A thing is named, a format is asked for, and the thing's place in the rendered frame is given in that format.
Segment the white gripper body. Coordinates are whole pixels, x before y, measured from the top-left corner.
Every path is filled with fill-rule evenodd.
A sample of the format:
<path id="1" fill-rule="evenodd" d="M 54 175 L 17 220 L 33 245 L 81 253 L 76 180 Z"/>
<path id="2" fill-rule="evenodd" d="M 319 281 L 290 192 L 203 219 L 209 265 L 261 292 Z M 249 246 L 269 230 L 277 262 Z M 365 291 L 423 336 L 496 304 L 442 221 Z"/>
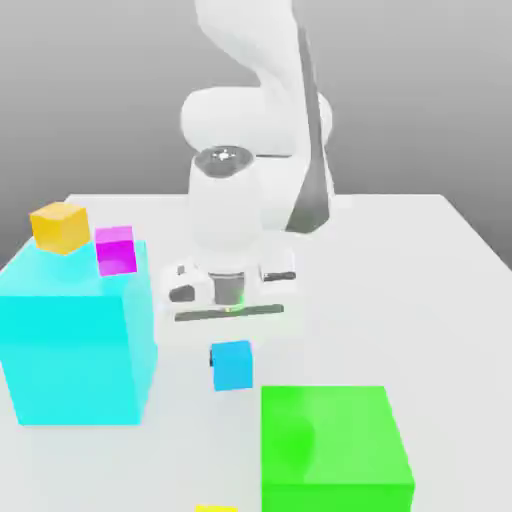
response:
<path id="1" fill-rule="evenodd" d="M 180 342 L 205 344 L 251 338 L 278 326 L 284 318 L 281 303 L 197 309 L 174 313 L 173 329 Z"/>

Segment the small blue cube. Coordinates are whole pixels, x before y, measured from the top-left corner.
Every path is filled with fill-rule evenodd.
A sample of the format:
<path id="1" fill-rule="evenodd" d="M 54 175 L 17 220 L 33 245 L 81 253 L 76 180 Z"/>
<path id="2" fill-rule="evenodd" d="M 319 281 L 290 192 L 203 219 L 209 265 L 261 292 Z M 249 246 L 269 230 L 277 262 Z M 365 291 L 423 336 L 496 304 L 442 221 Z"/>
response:
<path id="1" fill-rule="evenodd" d="M 215 391 L 253 387 L 253 354 L 248 340 L 213 343 L 210 348 Z"/>

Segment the small magenta cube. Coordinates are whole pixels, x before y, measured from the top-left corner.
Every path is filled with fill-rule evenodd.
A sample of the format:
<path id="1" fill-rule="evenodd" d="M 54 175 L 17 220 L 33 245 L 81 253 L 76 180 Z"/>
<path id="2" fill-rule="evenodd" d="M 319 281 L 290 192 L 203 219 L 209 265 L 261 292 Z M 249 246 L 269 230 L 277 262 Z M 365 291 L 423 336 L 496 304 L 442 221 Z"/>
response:
<path id="1" fill-rule="evenodd" d="M 95 248 L 101 277 L 130 274 L 137 271 L 131 226 L 96 228 Z"/>

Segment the small orange cube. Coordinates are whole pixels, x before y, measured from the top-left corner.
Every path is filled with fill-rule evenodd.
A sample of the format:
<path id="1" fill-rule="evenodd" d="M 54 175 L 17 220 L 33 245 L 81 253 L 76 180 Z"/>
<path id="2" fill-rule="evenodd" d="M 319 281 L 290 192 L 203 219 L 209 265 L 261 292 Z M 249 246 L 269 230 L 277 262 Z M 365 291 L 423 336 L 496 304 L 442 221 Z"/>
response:
<path id="1" fill-rule="evenodd" d="M 85 207 L 53 202 L 29 214 L 38 249 L 68 255 L 91 240 Z"/>

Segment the large cyan box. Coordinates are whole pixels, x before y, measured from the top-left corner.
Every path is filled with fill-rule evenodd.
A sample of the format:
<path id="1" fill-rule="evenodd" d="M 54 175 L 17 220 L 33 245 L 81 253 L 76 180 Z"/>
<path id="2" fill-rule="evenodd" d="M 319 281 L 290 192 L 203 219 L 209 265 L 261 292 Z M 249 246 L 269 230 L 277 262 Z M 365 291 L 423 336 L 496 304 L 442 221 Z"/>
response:
<path id="1" fill-rule="evenodd" d="M 28 241 L 0 270 L 0 363 L 23 426 L 137 425 L 157 362 L 148 251 L 102 277 L 88 243 Z"/>

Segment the large green box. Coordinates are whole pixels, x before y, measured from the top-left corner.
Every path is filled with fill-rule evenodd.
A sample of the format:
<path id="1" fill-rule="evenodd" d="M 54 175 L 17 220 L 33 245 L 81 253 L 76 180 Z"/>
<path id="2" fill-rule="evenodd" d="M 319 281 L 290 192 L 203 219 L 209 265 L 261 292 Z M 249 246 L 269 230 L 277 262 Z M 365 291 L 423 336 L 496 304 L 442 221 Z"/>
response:
<path id="1" fill-rule="evenodd" d="M 384 387 L 262 387 L 262 512 L 412 512 L 414 492 Z"/>

